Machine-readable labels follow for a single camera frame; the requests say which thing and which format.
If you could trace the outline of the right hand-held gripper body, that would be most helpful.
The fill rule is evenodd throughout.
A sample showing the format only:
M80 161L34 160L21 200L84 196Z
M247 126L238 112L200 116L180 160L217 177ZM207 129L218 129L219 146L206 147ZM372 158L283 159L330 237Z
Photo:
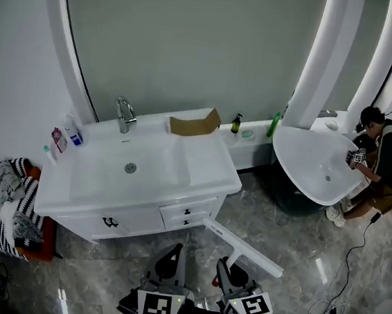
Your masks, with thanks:
M221 314L272 314L269 295L262 287L227 288L219 284L223 294L217 305Z

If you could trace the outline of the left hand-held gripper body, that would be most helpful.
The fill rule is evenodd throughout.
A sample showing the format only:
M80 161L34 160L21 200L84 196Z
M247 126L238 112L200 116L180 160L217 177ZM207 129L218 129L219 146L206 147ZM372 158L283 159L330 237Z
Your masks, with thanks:
M138 314L178 314L189 297L183 286L157 286L147 282L137 290Z

